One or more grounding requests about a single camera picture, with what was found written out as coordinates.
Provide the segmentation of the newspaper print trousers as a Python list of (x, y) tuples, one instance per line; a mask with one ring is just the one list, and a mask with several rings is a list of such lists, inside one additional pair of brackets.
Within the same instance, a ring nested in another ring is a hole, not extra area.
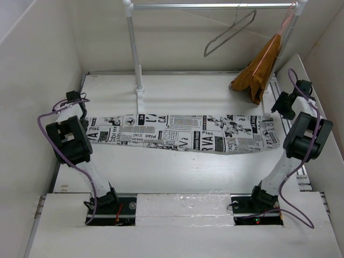
[(280, 146), (272, 117), (137, 114), (89, 118), (91, 142), (171, 151), (246, 154)]

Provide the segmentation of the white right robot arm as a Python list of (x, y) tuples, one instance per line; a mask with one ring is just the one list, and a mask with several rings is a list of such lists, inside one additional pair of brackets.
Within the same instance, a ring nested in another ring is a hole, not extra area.
[(283, 142), (283, 154), (272, 172), (260, 184), (260, 190), (269, 196), (279, 195), (279, 188), (287, 176), (301, 164), (316, 159), (329, 137), (333, 122), (323, 118), (311, 96), (312, 83), (298, 80), (293, 92), (283, 91), (271, 108), (283, 119), (291, 121), (291, 128)]

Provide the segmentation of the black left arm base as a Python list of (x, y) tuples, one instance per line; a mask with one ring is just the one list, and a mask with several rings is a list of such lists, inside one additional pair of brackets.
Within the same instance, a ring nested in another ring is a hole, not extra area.
[(134, 226), (137, 194), (118, 193), (119, 202), (108, 207), (98, 207), (89, 226)]

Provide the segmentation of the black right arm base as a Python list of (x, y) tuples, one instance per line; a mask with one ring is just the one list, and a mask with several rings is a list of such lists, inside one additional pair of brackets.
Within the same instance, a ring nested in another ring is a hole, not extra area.
[(277, 207), (278, 196), (255, 186), (252, 193), (234, 193), (227, 210), (233, 212), (235, 226), (280, 225), (283, 220)]

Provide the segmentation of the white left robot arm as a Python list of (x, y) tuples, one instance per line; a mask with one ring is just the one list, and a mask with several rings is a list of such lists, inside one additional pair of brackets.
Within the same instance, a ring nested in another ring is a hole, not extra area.
[(77, 91), (67, 92), (66, 99), (58, 103), (60, 108), (53, 108), (53, 112), (59, 115), (58, 119), (46, 125), (45, 131), (54, 145), (57, 160), (76, 170), (91, 190), (91, 203), (96, 199), (98, 206), (114, 213), (120, 205), (117, 193), (91, 160), (93, 149), (86, 135), (89, 123), (86, 120), (86, 101)]

